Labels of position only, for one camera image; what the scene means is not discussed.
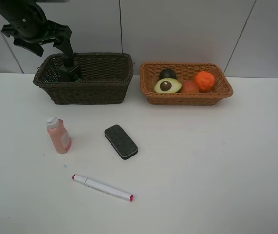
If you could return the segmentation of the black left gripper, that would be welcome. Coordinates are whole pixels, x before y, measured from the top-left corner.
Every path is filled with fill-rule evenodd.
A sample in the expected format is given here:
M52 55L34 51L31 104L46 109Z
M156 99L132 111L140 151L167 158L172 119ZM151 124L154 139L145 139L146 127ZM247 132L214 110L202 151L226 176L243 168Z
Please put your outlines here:
M15 46L24 48L37 56L43 55L43 48L37 42L55 39L53 47L63 55L64 66L74 66L73 50L69 38L71 30L68 26L50 21L37 4L7 4L1 15L9 22L1 32L13 37Z

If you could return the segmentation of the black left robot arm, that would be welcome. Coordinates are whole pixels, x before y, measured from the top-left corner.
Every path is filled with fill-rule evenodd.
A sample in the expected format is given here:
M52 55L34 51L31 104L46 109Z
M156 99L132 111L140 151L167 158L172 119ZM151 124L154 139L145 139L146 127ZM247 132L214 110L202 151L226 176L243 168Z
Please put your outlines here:
M51 43L63 53L65 67L74 66L69 26L50 21L36 0L0 0L0 14L9 22L1 32L14 45L42 56L42 45Z

